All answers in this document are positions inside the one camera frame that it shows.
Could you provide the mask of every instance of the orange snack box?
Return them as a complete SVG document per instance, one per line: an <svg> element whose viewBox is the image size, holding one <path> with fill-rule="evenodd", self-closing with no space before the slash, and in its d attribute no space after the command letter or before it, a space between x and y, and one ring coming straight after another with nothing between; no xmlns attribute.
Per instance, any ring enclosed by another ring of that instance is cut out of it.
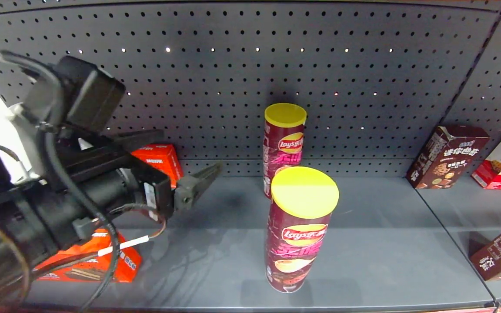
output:
<svg viewBox="0 0 501 313"><path fill-rule="evenodd" d="M118 235L119 241L121 243L125 242L125 238L119 233ZM97 252L98 250L109 246L111 246L111 239L107 230L98 229L92 234L92 239L86 244L83 244L82 246L72 246L65 251L57 252L57 254L36 266L34 271L63 258L78 254ZM115 270L115 275L113 277L113 282L131 283L139 271L141 261L142 258L135 248L128 247L122 249L119 263L117 264L117 269ZM105 254L101 257L92 258L86 262L77 263L71 267L65 267L64 269L54 271L40 277L38 280L100 281L105 275L110 262L111 253Z"/></svg>
<svg viewBox="0 0 501 313"><path fill-rule="evenodd" d="M175 148L171 144L151 144L133 152L133 155L155 169L159 169L171 180L171 188L177 186L177 180L183 177L183 169L177 159Z"/></svg>

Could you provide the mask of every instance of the pegboard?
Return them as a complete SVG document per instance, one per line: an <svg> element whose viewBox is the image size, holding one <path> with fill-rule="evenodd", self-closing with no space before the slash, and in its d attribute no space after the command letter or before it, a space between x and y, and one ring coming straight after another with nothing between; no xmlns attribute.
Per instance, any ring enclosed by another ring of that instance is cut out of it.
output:
<svg viewBox="0 0 501 313"><path fill-rule="evenodd" d="M169 2L168 0L0 0L0 14L9 12L20 12L25 10L44 10L58 7L70 6L95 6L105 4L120 4L120 3L144 3L144 2ZM173 0L173 2L182 2L182 0ZM384 3L399 3L402 1L384 1ZM431 5L431 6L448 6L448 7L463 7L479 10L498 11L501 8L501 0L460 0L460 1L428 1L415 0L407 3Z"/></svg>
<svg viewBox="0 0 501 313"><path fill-rule="evenodd" d="M501 21L445 121L485 128L491 142L479 158L501 141Z"/></svg>
<svg viewBox="0 0 501 313"><path fill-rule="evenodd" d="M221 162L223 176L262 176L262 160L182 160L185 174L193 174ZM411 166L411 159L305 159L302 166L310 166L330 176L345 177L396 177L403 176Z"/></svg>
<svg viewBox="0 0 501 313"><path fill-rule="evenodd" d="M305 158L412 159L495 16L377 3L69 6L0 14L0 49L99 65L128 91L105 133L165 129L181 159L260 159L276 102L307 110ZM0 63L2 99L29 88Z"/></svg>

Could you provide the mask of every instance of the yellow lid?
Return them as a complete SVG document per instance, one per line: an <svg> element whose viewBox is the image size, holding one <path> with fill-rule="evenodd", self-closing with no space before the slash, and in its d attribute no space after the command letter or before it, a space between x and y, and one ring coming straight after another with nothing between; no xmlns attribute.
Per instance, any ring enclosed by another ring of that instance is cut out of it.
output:
<svg viewBox="0 0 501 313"><path fill-rule="evenodd" d="M307 113L295 104L276 103L266 108L264 117L274 126L289 128L303 125L307 119Z"/></svg>
<svg viewBox="0 0 501 313"><path fill-rule="evenodd" d="M326 216L336 208L339 198L336 182L314 168L286 168L272 180L272 199L282 210L299 218Z"/></svg>

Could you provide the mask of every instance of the potato chip can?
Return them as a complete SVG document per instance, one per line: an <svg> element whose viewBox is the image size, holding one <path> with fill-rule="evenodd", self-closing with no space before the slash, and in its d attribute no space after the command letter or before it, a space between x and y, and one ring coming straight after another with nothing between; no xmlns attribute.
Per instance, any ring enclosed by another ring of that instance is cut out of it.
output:
<svg viewBox="0 0 501 313"><path fill-rule="evenodd" d="M285 168L301 163L307 113L298 105L276 103L266 108L264 117L264 194L271 198L270 188L274 176Z"/></svg>
<svg viewBox="0 0 501 313"><path fill-rule="evenodd" d="M274 176L266 278L275 290L294 293L303 285L339 195L336 183L316 169L293 166Z"/></svg>

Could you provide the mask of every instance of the grey shelf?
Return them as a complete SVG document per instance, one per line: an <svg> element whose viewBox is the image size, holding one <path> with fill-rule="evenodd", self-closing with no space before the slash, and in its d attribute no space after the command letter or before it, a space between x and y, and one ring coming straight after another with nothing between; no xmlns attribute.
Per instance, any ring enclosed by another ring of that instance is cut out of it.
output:
<svg viewBox="0 0 501 313"><path fill-rule="evenodd" d="M221 177L195 210L179 212L132 284L113 284L95 307L319 311L435 310L493 301L417 192L402 178L336 178L341 199L304 287L277 293L264 277L270 202L261 178ZM133 216L128 238L148 229ZM78 305L93 283L37 282L29 303Z"/></svg>
<svg viewBox="0 0 501 313"><path fill-rule="evenodd" d="M484 190L470 177L464 177L449 190L419 193L465 255L501 233L501 190ZM501 301L501 281L486 284Z"/></svg>

